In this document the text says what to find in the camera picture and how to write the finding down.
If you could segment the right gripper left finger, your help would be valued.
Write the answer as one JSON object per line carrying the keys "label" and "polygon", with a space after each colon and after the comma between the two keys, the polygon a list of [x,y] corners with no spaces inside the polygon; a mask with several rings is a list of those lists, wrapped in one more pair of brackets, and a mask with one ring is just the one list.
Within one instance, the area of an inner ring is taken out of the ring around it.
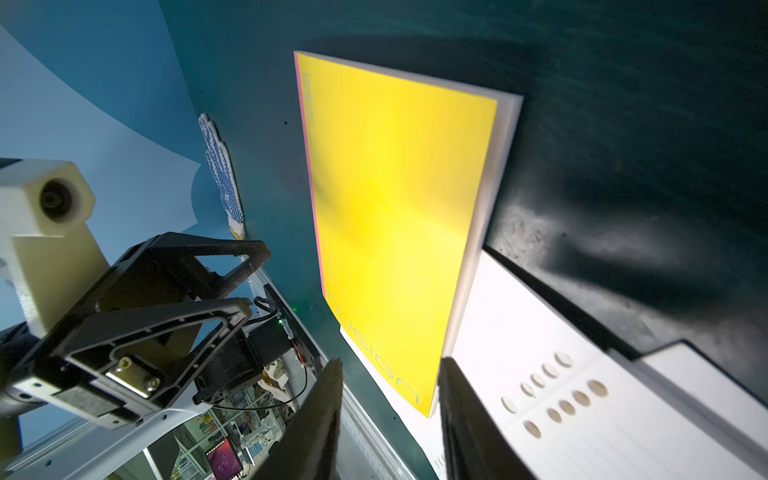
{"label": "right gripper left finger", "polygon": [[330,361],[256,479],[334,479],[340,435],[343,369]]}

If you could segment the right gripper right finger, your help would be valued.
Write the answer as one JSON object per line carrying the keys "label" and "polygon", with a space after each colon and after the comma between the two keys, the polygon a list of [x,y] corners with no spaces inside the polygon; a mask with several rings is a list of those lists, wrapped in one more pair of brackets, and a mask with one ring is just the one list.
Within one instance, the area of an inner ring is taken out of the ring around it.
{"label": "right gripper right finger", "polygon": [[449,479],[534,477],[504,439],[454,359],[441,360],[438,387]]}

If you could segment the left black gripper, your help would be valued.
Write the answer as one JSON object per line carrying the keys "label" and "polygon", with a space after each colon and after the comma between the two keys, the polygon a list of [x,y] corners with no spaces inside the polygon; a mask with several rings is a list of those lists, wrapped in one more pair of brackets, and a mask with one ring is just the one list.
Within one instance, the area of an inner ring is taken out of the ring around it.
{"label": "left black gripper", "polygon": [[1,337],[1,415],[52,404],[114,430],[171,407],[252,317],[261,241],[180,233],[129,249],[44,337]]}

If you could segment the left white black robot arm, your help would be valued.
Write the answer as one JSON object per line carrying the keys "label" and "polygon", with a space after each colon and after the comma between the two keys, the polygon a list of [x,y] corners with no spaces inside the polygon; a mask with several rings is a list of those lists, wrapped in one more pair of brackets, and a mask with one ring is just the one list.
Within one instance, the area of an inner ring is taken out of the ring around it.
{"label": "left white black robot arm", "polygon": [[235,289],[269,259],[260,241],[166,233],[98,267],[52,328],[1,334],[1,461],[10,479],[101,479],[233,390],[289,344],[271,298]]}

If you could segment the white blue dotted work glove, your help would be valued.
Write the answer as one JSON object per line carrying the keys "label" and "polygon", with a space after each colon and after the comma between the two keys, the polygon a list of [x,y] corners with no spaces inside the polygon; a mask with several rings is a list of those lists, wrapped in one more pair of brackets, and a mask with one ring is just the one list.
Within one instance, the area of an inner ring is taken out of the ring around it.
{"label": "white blue dotted work glove", "polygon": [[246,239],[244,212],[238,187],[233,172],[229,150],[222,141],[215,123],[206,113],[198,117],[203,139],[206,145],[206,160],[219,191],[219,197],[230,232],[237,240]]}

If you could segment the aluminium rail frame front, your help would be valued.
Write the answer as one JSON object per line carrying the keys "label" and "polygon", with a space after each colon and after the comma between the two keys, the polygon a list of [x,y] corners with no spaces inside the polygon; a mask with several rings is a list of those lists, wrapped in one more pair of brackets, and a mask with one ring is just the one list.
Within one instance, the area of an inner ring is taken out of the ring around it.
{"label": "aluminium rail frame front", "polygon": [[[316,343],[321,359],[343,362],[345,390],[336,461],[341,479],[433,479],[434,470],[374,379],[342,338],[322,293],[317,271],[264,279],[277,290]],[[267,413],[205,409],[186,393],[179,407],[150,416],[139,426],[107,430],[73,420],[25,447],[11,462],[12,479],[105,479],[124,471],[129,479],[154,479],[160,459],[151,450],[168,443],[175,464],[194,478],[210,479],[208,450],[224,439],[241,446],[240,459],[253,472],[282,437],[286,424]]]}

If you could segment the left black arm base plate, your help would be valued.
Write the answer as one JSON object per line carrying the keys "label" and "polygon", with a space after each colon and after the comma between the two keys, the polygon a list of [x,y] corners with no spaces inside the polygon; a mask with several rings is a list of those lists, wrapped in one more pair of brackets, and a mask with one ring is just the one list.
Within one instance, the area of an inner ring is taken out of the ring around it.
{"label": "left black arm base plate", "polygon": [[303,363],[309,368],[312,376],[317,379],[328,362],[326,356],[318,348],[293,308],[284,301],[282,295],[271,283],[264,284],[264,292],[265,298],[276,309],[277,318],[283,322],[288,337],[300,352]]}

